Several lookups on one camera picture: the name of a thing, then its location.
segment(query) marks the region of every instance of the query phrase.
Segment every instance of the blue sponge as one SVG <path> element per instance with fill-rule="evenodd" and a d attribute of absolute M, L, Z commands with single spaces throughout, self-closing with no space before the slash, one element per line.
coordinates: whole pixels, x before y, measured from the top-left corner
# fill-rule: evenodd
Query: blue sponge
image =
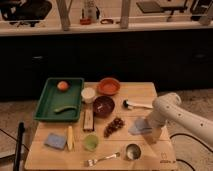
<path fill-rule="evenodd" d="M 47 139 L 45 140 L 44 144 L 53 148 L 63 150 L 66 145 L 66 142 L 67 142 L 66 137 L 50 133 Z"/>

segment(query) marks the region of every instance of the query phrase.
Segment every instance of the green cup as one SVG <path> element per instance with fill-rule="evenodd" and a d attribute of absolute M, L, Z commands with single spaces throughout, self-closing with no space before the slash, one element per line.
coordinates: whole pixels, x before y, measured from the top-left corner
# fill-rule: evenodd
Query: green cup
<path fill-rule="evenodd" d="M 98 137 L 96 135 L 87 135 L 83 140 L 83 146 L 88 151 L 94 151 L 98 146 Z"/>

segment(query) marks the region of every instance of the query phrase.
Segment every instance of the green tray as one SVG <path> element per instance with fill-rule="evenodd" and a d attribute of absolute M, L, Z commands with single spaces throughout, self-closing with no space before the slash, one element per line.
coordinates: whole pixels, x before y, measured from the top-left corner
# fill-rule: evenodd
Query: green tray
<path fill-rule="evenodd" d="M 70 88 L 65 91 L 59 91 L 57 84 L 59 81 L 67 81 Z M 81 90 L 84 86 L 83 78 L 48 78 L 39 99 L 35 120 L 51 122 L 77 122 L 81 111 Z M 56 114 L 54 110 L 63 106 L 72 105 L 77 109 L 66 110 Z"/>

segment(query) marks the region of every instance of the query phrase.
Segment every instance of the fork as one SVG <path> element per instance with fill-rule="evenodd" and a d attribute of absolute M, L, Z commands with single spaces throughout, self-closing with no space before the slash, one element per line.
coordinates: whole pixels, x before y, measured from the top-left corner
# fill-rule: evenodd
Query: fork
<path fill-rule="evenodd" d="M 120 153 L 117 152 L 117 153 L 114 153 L 110 156 L 106 156 L 106 157 L 103 157 L 103 158 L 100 158 L 100 159 L 89 159 L 89 160 L 86 160 L 84 162 L 84 165 L 87 166 L 87 167 L 94 166 L 99 161 L 108 160 L 108 159 L 116 158 L 116 157 L 119 157 L 119 156 L 120 156 Z"/>

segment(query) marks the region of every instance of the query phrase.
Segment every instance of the small container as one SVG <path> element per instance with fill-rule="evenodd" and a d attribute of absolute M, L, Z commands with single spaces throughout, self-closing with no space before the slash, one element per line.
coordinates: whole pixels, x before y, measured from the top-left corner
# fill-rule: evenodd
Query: small container
<path fill-rule="evenodd" d="M 83 146 L 88 151 L 94 151 L 98 146 L 98 137 L 94 134 L 87 135 L 83 140 Z"/>
<path fill-rule="evenodd" d="M 84 0 L 84 17 L 92 23 L 97 22 L 97 9 L 94 0 Z"/>
<path fill-rule="evenodd" d="M 82 101 L 89 104 L 92 103 L 95 99 L 96 92 L 93 88 L 87 87 L 81 91 Z"/>
<path fill-rule="evenodd" d="M 141 156 L 141 149 L 137 144 L 129 144 L 126 147 L 126 159 L 137 160 Z"/>

